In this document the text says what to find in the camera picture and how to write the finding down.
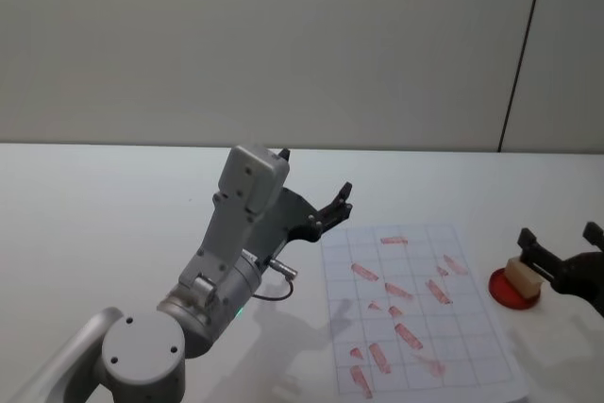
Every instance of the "grid paper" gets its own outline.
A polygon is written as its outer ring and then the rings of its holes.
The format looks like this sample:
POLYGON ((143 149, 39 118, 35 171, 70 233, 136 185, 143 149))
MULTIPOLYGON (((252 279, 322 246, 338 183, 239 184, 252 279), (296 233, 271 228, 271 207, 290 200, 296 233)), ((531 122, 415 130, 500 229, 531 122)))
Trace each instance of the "grid paper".
POLYGON ((341 395, 448 403, 518 379, 453 227, 335 229, 322 248, 341 395))

